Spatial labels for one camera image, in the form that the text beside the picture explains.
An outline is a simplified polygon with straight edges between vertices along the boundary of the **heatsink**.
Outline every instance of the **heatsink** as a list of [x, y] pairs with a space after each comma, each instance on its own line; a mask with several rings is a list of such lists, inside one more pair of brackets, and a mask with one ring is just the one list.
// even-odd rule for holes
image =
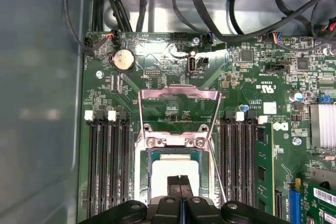
[[313, 104], [310, 106], [312, 146], [336, 147], [336, 105]]

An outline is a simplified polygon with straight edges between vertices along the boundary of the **motherboard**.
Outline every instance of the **motherboard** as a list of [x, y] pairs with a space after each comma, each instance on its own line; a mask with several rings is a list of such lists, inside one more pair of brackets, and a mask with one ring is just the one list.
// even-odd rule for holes
[[[271, 36], [86, 34], [78, 222], [187, 175], [216, 206], [336, 223], [336, 51]], [[283, 37], [292, 48], [310, 37]]]

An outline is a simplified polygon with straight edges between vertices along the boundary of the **black ram slot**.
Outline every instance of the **black ram slot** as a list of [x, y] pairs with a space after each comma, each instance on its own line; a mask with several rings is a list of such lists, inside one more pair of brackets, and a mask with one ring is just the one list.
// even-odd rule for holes
[[128, 120], [121, 121], [122, 166], [120, 175], [120, 201], [128, 200], [130, 137]]
[[107, 121], [100, 122], [99, 146], [99, 213], [106, 210], [106, 186], [107, 186], [107, 166], [108, 166], [108, 126]]
[[220, 139], [220, 171], [227, 199], [254, 206], [255, 125], [224, 123]]
[[87, 217], [90, 218], [94, 215], [94, 186], [95, 186], [95, 154], [96, 154], [96, 139], [97, 139], [97, 125], [94, 125], [93, 123], [89, 124], [90, 127], [90, 133], [89, 133], [89, 177], [88, 177], [88, 211], [87, 211]]
[[118, 205], [119, 119], [111, 123], [110, 207]]

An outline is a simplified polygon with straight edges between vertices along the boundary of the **blue pcie slot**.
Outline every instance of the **blue pcie slot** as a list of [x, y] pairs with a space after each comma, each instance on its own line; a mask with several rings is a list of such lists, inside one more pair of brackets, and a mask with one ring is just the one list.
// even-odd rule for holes
[[300, 224], [300, 193], [289, 190], [289, 220], [291, 224]]

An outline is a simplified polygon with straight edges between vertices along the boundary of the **mounting screw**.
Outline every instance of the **mounting screw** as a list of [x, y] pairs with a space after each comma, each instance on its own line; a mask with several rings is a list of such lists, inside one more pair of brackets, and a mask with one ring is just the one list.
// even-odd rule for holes
[[192, 202], [193, 202], [193, 203], [200, 203], [200, 202], [201, 202], [201, 199], [200, 199], [200, 198], [193, 198], [193, 199], [192, 199]]
[[103, 73], [102, 71], [97, 71], [97, 72], [96, 72], [96, 77], [97, 77], [98, 79], [103, 78], [103, 76], [104, 76], [104, 73]]
[[233, 203], [228, 204], [227, 207], [230, 208], [230, 209], [233, 209], [233, 210], [238, 209], [238, 206], [236, 204], [233, 204]]
[[132, 209], [138, 209], [138, 208], [140, 208], [140, 206], [137, 205], [137, 204], [134, 204], [134, 205], [131, 206], [131, 208], [132, 208]]
[[196, 146], [202, 148], [205, 145], [205, 141], [203, 139], [196, 140]]
[[198, 46], [199, 43], [201, 42], [201, 40], [200, 40], [200, 38], [195, 37], [195, 38], [193, 38], [192, 42], [195, 46]]
[[300, 138], [298, 138], [298, 137], [295, 137], [294, 139], [293, 139], [293, 145], [295, 145], [295, 146], [299, 146], [299, 145], [301, 145], [302, 144], [302, 139], [300, 139]]
[[146, 145], [148, 147], [154, 147], [155, 146], [155, 139], [152, 137], [147, 138]]

